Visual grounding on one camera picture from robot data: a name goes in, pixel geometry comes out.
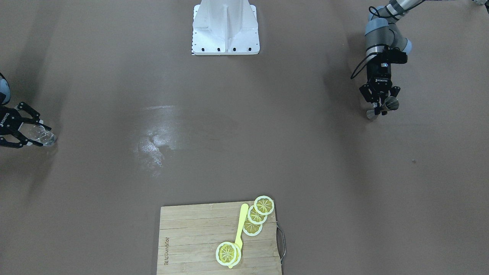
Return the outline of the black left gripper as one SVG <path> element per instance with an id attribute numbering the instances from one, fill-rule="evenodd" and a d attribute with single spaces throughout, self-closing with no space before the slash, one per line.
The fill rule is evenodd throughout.
<path id="1" fill-rule="evenodd" d="M 399 86 L 392 86 L 391 63 L 381 63 L 379 61 L 369 61 L 367 63 L 367 85 L 359 87 L 361 95 L 365 101 L 373 105 L 370 116 L 381 114 L 380 93 L 388 94 L 382 99 L 382 114 L 396 111 L 399 108 L 397 96 L 400 92 Z"/>

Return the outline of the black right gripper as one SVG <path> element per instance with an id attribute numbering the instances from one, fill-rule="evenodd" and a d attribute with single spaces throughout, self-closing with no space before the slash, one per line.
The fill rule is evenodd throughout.
<path id="1" fill-rule="evenodd" d="M 36 126 L 42 126 L 48 131 L 52 130 L 51 127 L 45 125 L 40 119 L 40 113 L 25 102 L 20 102 L 15 108 L 0 108 L 0 146 L 14 149 L 20 149 L 26 146 L 42 147 L 43 144 L 41 142 L 27 138 L 19 131 L 13 133 L 13 130 L 18 130 L 18 123 L 14 121 L 12 117 L 17 117 L 18 111 L 24 111 L 31 116 L 31 118 L 21 116 L 18 118 L 19 121 Z M 6 136 L 12 136 L 18 141 L 8 141 Z"/>

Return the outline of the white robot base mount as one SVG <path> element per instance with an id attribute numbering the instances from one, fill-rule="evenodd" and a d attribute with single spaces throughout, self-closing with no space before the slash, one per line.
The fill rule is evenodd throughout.
<path id="1" fill-rule="evenodd" d="M 248 0 L 203 0 L 193 8 L 193 55 L 257 55 L 257 9 Z"/>

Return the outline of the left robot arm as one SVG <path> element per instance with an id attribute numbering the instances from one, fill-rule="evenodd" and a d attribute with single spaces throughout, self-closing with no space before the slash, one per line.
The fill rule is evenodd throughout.
<path id="1" fill-rule="evenodd" d="M 365 101 L 372 104 L 366 112 L 375 120 L 399 107 L 399 86 L 391 80 L 392 64 L 406 64 L 412 42 L 402 35 L 396 23 L 421 0 L 390 0 L 385 6 L 374 8 L 365 28 L 367 81 L 359 90 Z"/>

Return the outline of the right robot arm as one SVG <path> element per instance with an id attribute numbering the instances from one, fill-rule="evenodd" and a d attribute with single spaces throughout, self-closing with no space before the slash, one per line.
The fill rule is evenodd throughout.
<path id="1" fill-rule="evenodd" d="M 15 108 L 7 107 L 11 99 L 10 85 L 1 75 L 0 81 L 0 145 L 9 148 L 25 146 L 50 147 L 57 138 L 51 127 L 40 119 L 40 113 L 25 102 Z"/>

